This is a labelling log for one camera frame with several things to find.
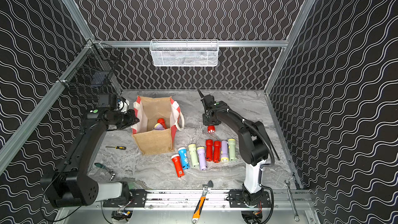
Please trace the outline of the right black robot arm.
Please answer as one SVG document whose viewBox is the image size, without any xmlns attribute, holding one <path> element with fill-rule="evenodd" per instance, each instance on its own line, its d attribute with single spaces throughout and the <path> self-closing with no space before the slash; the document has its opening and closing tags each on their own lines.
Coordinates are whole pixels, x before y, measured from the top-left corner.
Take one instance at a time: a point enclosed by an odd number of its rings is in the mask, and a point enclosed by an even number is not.
<svg viewBox="0 0 398 224">
<path fill-rule="evenodd" d="M 217 102 L 211 95 L 199 92 L 204 107 L 203 125 L 224 123 L 238 137 L 239 153 L 246 163 L 243 202 L 255 206 L 263 195 L 262 175 L 265 168 L 275 164 L 273 144 L 262 122 L 253 122 L 232 110 L 224 101 Z"/>
</svg>

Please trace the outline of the red flashlight long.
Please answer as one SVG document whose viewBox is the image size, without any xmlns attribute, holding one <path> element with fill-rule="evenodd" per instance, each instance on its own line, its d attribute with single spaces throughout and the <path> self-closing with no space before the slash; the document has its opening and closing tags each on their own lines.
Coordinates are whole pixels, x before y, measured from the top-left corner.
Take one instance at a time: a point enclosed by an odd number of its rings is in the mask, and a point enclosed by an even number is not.
<svg viewBox="0 0 398 224">
<path fill-rule="evenodd" d="M 207 127 L 207 132 L 208 132 L 209 134 L 215 133 L 215 126 L 214 126 L 214 125 L 209 125 L 209 126 Z"/>
</svg>

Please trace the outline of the purple flashlight yellow rim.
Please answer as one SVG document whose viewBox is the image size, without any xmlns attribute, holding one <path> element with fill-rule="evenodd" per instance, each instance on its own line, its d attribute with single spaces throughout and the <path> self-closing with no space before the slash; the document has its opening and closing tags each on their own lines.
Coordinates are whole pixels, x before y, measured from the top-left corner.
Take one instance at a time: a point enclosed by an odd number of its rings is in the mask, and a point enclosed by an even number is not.
<svg viewBox="0 0 398 224">
<path fill-rule="evenodd" d="M 154 130 L 162 131 L 162 130 L 165 130 L 165 127 L 164 127 L 162 124 L 157 123 L 157 124 L 154 126 Z"/>
</svg>

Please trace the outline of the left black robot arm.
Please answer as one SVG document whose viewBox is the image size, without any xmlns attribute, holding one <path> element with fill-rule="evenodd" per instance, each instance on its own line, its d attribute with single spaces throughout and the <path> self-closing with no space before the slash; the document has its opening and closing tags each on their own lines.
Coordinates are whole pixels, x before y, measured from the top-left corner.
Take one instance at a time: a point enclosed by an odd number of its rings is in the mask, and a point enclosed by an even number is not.
<svg viewBox="0 0 398 224">
<path fill-rule="evenodd" d="M 139 123 L 134 110 L 121 112 L 97 108 L 83 114 L 79 132 L 65 158 L 54 172 L 40 179 L 44 195 L 54 208 L 88 206 L 100 200 L 97 181 L 88 176 L 94 158 L 110 125 L 123 130 Z"/>
</svg>

